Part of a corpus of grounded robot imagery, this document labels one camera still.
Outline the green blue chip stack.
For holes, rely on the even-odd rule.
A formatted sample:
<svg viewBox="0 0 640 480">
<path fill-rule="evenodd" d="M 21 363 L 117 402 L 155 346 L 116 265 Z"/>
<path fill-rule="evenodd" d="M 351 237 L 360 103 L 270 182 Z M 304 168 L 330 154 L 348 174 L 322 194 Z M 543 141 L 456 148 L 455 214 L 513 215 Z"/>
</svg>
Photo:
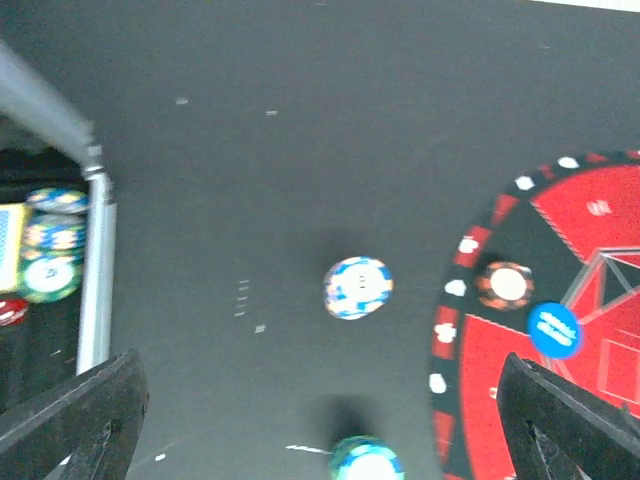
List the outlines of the green blue chip stack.
<svg viewBox="0 0 640 480">
<path fill-rule="evenodd" d="M 333 480 L 403 480 L 405 470 L 396 452 L 375 436 L 351 436 L 337 442 L 330 454 Z"/>
</svg>

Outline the orange chip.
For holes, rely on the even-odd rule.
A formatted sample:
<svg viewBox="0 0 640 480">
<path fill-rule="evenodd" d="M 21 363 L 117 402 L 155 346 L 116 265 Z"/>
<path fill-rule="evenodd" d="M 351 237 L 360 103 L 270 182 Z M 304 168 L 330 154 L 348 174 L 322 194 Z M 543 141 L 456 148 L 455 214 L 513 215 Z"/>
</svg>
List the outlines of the orange chip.
<svg viewBox="0 0 640 480">
<path fill-rule="evenodd" d="M 526 306 L 534 291 L 532 272 L 523 265 L 494 261 L 475 278 L 480 302 L 499 311 L 513 311 Z"/>
</svg>

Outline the white blue chip stack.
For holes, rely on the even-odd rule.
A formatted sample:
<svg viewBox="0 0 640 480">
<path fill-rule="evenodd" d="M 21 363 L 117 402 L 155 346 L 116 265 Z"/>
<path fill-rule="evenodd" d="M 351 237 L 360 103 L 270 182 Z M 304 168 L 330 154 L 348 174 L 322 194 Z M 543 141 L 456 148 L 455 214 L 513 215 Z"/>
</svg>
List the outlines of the white blue chip stack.
<svg viewBox="0 0 640 480">
<path fill-rule="evenodd" d="M 361 319 L 390 299 L 393 277 L 388 266 L 375 258 L 355 256 L 333 265 L 324 277 L 324 306 L 342 320 Z"/>
</svg>

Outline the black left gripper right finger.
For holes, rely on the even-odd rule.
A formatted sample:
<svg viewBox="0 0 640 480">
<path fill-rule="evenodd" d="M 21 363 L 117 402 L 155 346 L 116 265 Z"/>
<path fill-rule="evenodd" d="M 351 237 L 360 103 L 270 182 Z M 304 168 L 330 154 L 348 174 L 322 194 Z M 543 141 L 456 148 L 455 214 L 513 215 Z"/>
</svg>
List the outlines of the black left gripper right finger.
<svg viewBox="0 0 640 480">
<path fill-rule="evenodd" d="M 497 405 L 518 479 L 637 479 L 639 419 L 511 352 Z"/>
</svg>

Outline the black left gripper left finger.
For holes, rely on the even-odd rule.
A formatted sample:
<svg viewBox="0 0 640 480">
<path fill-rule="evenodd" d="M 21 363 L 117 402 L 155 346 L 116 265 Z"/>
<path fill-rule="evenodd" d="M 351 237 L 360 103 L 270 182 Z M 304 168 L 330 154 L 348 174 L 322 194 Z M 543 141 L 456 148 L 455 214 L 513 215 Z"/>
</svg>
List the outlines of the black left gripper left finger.
<svg viewBox="0 0 640 480">
<path fill-rule="evenodd" d="M 116 355 L 1 415 L 1 477 L 124 479 L 148 406 L 139 352 Z"/>
</svg>

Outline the blue small blind button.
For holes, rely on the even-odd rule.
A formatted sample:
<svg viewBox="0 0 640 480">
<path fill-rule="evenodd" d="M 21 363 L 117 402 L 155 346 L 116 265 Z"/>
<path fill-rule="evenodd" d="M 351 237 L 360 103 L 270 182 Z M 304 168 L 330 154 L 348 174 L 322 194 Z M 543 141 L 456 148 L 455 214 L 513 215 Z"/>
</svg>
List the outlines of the blue small blind button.
<svg viewBox="0 0 640 480">
<path fill-rule="evenodd" d="M 540 303 L 532 308 L 527 318 L 527 333 L 542 356 L 556 360 L 577 355 L 584 340 L 578 317 L 557 302 Z"/>
</svg>

